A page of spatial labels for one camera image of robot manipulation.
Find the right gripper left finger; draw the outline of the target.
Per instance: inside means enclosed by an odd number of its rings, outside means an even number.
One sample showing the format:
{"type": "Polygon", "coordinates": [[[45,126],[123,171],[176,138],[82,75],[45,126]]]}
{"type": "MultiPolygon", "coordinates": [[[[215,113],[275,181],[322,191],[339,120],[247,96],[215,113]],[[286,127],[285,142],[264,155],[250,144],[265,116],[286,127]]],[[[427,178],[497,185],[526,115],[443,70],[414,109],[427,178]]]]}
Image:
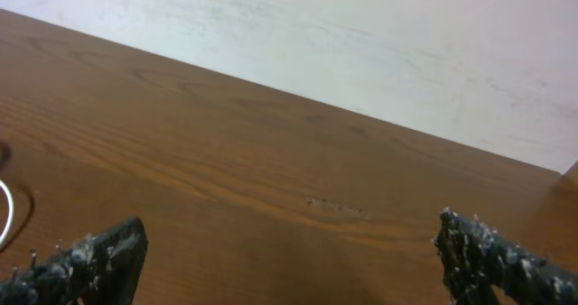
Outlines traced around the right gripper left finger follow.
{"type": "Polygon", "coordinates": [[[130,217],[43,262],[32,251],[26,270],[1,281],[1,305],[131,305],[147,248],[143,221],[130,217]]]}

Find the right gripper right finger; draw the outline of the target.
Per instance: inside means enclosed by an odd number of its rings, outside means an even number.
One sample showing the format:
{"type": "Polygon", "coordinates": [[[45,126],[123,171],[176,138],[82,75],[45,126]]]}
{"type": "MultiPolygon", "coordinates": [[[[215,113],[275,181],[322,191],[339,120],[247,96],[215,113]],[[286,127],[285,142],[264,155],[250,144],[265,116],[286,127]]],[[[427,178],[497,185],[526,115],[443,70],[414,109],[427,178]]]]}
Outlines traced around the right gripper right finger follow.
{"type": "Polygon", "coordinates": [[[445,208],[433,239],[453,304],[498,304],[494,286],[517,304],[577,304],[577,275],[503,238],[477,218],[445,208]]]}

